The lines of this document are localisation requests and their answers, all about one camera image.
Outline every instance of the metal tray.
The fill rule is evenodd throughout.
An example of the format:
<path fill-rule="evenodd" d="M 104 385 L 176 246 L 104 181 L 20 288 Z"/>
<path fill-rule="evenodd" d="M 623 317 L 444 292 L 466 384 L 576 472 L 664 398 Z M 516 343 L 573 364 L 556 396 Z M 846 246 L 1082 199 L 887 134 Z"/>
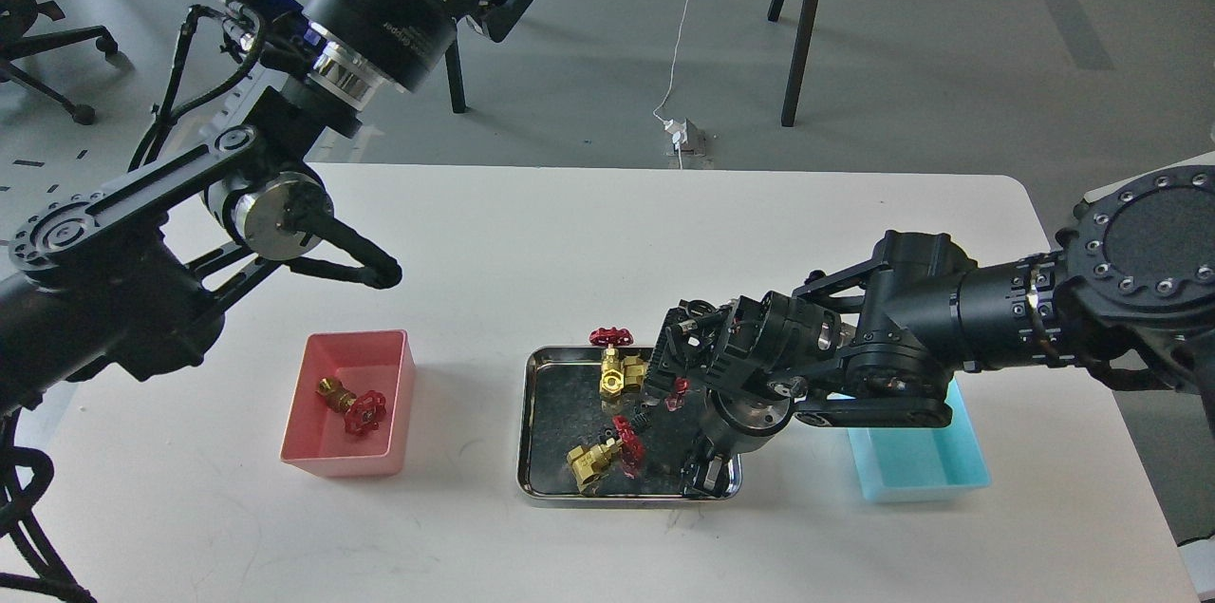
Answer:
<path fill-rule="evenodd" d="M 621 354 L 650 359 L 651 348 L 621 348 Z M 652 416 L 645 443 L 645 468 L 629 479 L 614 466 L 592 496 L 578 494 L 565 455 L 611 426 L 599 401 L 599 346 L 546 346 L 527 359 L 522 430 L 519 439 L 519 486 L 529 496 L 594 508 L 668 506 L 672 502 L 720 501 L 738 494 L 742 466 L 734 456 L 729 488 L 722 498 L 684 495 L 680 469 L 700 429 L 701 393 L 690 391 L 682 408 Z"/>

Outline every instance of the gold valve body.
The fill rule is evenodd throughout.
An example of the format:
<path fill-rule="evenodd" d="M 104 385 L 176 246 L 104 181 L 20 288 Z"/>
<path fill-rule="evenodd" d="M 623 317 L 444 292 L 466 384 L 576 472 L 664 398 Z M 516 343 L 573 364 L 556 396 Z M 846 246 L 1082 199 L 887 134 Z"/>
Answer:
<path fill-rule="evenodd" d="M 609 439 L 594 446 L 575 446 L 565 455 L 565 462 L 578 484 L 578 492 L 586 494 L 611 468 L 611 462 L 620 455 L 620 439 Z"/>
<path fill-rule="evenodd" d="M 316 393 L 324 398 L 329 408 L 339 413 L 349 411 L 358 400 L 358 396 L 343 387 L 338 378 L 321 378 L 321 382 L 316 383 Z"/>
<path fill-rule="evenodd" d="M 621 356 L 620 349 L 604 349 L 599 372 L 599 399 L 615 404 L 626 391 L 640 391 L 645 383 L 645 361 L 642 356 Z"/>

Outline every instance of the office chair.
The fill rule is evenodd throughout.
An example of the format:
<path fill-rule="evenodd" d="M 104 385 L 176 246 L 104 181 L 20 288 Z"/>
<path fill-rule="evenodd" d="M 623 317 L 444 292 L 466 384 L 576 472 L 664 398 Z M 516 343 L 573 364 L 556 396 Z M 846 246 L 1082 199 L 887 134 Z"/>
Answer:
<path fill-rule="evenodd" d="M 53 22 L 64 17 L 63 11 L 52 1 L 0 0 L 0 83 L 13 80 L 29 91 L 44 94 L 60 102 L 60 106 L 63 106 L 63 109 L 72 115 L 73 122 L 89 125 L 96 119 L 96 111 L 91 106 L 75 105 L 47 84 L 35 79 L 34 75 L 15 67 L 12 62 L 15 58 L 29 57 L 29 55 L 75 44 L 75 41 L 94 39 L 96 39 L 97 50 L 109 57 L 109 55 L 118 52 L 118 44 L 104 27 L 73 28 L 68 32 L 27 36 L 26 33 L 34 27 L 39 15 L 47 15 Z"/>

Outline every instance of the caster wheel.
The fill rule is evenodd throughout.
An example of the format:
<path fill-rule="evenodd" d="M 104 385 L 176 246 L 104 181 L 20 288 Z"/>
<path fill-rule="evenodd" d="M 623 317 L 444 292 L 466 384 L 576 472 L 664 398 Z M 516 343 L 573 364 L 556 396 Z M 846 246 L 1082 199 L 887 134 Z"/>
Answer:
<path fill-rule="evenodd" d="M 91 126 L 97 119 L 97 112 L 87 105 L 77 105 L 72 108 L 73 122 L 81 126 Z"/>
<path fill-rule="evenodd" d="M 97 46 L 97 50 L 101 50 L 101 52 L 106 55 L 106 57 L 118 52 L 118 41 L 114 39 L 97 39 L 95 45 Z"/>

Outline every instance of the robotic arm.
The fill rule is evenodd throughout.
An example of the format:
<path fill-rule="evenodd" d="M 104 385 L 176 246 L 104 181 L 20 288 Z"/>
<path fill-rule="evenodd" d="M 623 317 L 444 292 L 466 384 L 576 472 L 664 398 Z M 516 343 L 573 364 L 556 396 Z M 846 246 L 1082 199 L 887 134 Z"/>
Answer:
<path fill-rule="evenodd" d="M 191 9 L 164 102 L 132 171 L 39 210 L 13 235 L 17 274 L 0 282 L 0 417 L 62 381 L 120 365 L 143 381 L 197 366 L 226 309 L 278 266 L 388 288 L 401 270 L 333 216 L 304 164 L 322 130 L 352 136 L 388 81 L 416 89 L 456 38 L 457 19 L 499 41 L 532 0 L 222 0 Z M 220 19 L 241 66 L 216 91 L 174 106 L 188 41 Z M 153 163 L 177 119 L 231 91 L 204 145 Z M 232 242 L 188 264 L 163 243 L 171 205 L 202 195 Z M 361 266 L 305 258 L 328 241 Z M 202 282 L 253 257 L 216 291 Z"/>
<path fill-rule="evenodd" d="M 671 309 L 646 399 L 686 383 L 705 393 L 690 489 L 719 495 L 724 460 L 795 418 L 945 427 L 957 371 L 1080 366 L 1115 390 L 1198 394 L 1215 434 L 1213 177 L 1211 167 L 1172 167 L 1132 180 L 1078 205 L 1062 249 L 1011 264 L 978 266 L 946 235 L 889 231 L 869 261 L 814 271 L 792 295 Z M 1130 350 L 1146 371 L 1109 365 Z"/>

